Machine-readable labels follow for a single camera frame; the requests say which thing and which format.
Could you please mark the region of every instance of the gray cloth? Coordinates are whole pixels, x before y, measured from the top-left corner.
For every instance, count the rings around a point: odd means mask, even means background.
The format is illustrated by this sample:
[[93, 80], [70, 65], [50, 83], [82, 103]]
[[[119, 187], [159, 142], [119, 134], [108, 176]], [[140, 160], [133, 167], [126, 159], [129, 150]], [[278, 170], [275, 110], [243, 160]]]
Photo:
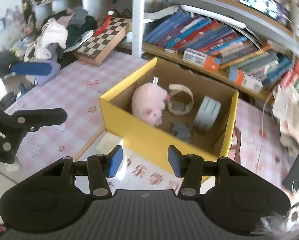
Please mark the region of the gray cloth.
[[85, 18], [88, 15], [88, 12], [82, 7], [75, 7], [73, 11], [74, 16], [70, 19], [68, 26], [78, 25], [78, 27], [81, 27], [86, 21]]

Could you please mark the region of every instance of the white cloth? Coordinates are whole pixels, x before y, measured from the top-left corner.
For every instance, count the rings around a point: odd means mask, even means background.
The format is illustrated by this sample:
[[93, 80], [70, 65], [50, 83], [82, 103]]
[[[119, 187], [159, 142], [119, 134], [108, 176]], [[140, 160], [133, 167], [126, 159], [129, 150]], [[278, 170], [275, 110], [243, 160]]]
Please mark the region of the white cloth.
[[58, 24], [54, 18], [50, 19], [43, 27], [42, 34], [34, 43], [35, 53], [33, 60], [50, 59], [51, 53], [48, 46], [52, 43], [57, 43], [63, 49], [66, 48], [66, 40], [68, 30], [61, 24]]

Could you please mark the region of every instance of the white cable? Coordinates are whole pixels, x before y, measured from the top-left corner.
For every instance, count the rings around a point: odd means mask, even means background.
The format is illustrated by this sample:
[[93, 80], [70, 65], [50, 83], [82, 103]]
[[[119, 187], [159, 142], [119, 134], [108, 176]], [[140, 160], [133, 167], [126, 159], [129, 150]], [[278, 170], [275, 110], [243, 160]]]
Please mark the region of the white cable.
[[[292, 71], [294, 69], [294, 65], [296, 63], [296, 30], [294, 28], [294, 25], [293, 23], [291, 22], [291, 20], [286, 17], [286, 15], [283, 14], [283, 17], [285, 19], [287, 19], [290, 23], [291, 23], [291, 27], [292, 27], [292, 30], [293, 30], [293, 39], [294, 39], [294, 46], [293, 46], [293, 59], [292, 59], [292, 62], [291, 62], [291, 66], [290, 66], [290, 70]], [[263, 106], [263, 112], [262, 112], [262, 142], [260, 144], [260, 149], [259, 149], [259, 155], [258, 155], [258, 160], [257, 160], [257, 164], [256, 164], [256, 174], [257, 174], [257, 170], [258, 170], [258, 165], [259, 165], [259, 160], [260, 160], [260, 154], [262, 152], [262, 147], [263, 147], [263, 141], [264, 141], [264, 114], [265, 114], [265, 109], [266, 109], [266, 106], [267, 106], [267, 103], [269, 102], [270, 98], [272, 97], [273, 94], [273, 91], [275, 90], [276, 88], [274, 88], [268, 95], [268, 97], [266, 98], [265, 100], [265, 103], [264, 103], [264, 106]]]

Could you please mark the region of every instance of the white shelf post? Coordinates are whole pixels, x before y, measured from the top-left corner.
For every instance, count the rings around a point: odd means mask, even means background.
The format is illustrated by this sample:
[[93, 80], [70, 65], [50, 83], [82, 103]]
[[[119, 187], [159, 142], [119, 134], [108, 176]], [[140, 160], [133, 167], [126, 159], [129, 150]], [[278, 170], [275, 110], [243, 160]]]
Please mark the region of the white shelf post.
[[143, 20], [144, 20], [144, 3], [145, 0], [133, 0], [133, 22], [132, 22], [132, 55], [135, 57], [142, 56], [143, 41]]

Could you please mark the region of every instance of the stuffed animal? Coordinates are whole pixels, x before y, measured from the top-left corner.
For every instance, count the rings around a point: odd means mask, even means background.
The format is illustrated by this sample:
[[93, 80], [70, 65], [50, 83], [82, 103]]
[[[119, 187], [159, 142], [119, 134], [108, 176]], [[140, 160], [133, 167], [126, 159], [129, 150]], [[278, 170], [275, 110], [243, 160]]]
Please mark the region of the stuffed animal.
[[170, 96], [165, 89], [153, 83], [146, 83], [137, 88], [131, 99], [131, 109], [135, 117], [142, 121], [159, 126], [162, 124], [162, 110]]

